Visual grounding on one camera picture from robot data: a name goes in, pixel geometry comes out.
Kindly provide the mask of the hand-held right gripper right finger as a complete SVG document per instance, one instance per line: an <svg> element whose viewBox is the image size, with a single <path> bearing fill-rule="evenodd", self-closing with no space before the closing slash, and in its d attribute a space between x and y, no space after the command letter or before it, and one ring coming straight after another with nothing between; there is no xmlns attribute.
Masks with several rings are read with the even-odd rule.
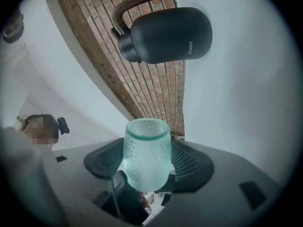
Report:
<svg viewBox="0 0 303 227"><path fill-rule="evenodd" d="M149 227L248 227L281 192L259 168L233 153L172 140L199 159L193 174L177 181L172 197Z"/></svg>

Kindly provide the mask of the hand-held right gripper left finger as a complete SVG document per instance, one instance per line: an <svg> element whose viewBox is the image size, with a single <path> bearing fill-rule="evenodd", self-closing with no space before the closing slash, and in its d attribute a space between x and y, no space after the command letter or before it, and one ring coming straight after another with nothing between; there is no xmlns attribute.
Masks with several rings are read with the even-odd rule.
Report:
<svg viewBox="0 0 303 227"><path fill-rule="evenodd" d="M122 162L123 139L54 151L61 167L70 227L131 227L119 195L126 181L118 171Z"/></svg>

